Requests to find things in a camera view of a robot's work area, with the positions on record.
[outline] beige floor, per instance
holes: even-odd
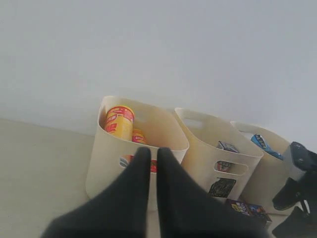
[[[36,238],[50,220],[88,197],[85,178],[94,138],[0,119],[0,237]],[[272,216],[270,230],[284,216]],[[157,212],[148,237],[159,237]]]

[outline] white plastic bin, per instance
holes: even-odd
[[[176,108],[174,116],[190,147],[182,166],[211,196],[224,202],[237,200],[263,153],[229,122],[218,117]],[[219,141],[234,145],[240,153],[216,148]],[[217,169],[219,161],[233,163],[227,172]]]
[[[236,121],[232,121],[231,124],[241,132],[262,135],[272,150],[281,154],[290,145],[290,142],[281,136],[259,126]],[[293,208],[279,211],[274,208],[272,202],[272,199],[284,187],[289,177],[288,168],[282,160],[265,151],[263,153],[263,158],[254,170],[241,196],[248,203],[263,206],[267,213],[290,215]]]
[[[106,113],[112,107],[125,105],[135,114],[134,127],[142,130],[147,144],[122,140],[104,131]],[[179,163],[189,147],[188,140],[173,115],[161,108],[136,101],[106,96],[98,116],[97,132],[86,179],[86,192],[90,198],[109,186],[125,169],[120,157],[134,155],[146,146],[151,150],[152,160],[157,159],[159,147],[169,147]],[[151,173],[148,210],[157,209],[156,173]]]

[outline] blue package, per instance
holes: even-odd
[[[261,149],[263,149],[265,152],[269,153],[271,156],[274,156],[279,160],[284,159],[280,153],[271,149],[271,147],[268,145],[268,143],[264,140],[264,138],[261,135],[255,134],[254,136],[252,136],[251,141],[255,143],[257,146],[259,146]]]

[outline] snack can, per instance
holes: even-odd
[[[132,131],[132,141],[140,144],[146,145],[147,142],[145,140],[145,136],[139,129],[133,129]]]
[[[132,109],[119,105],[108,111],[104,129],[118,138],[131,141],[133,121],[134,113]]]

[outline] white wall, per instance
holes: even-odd
[[[317,150],[315,0],[1,0],[0,117],[95,133],[103,95]]]

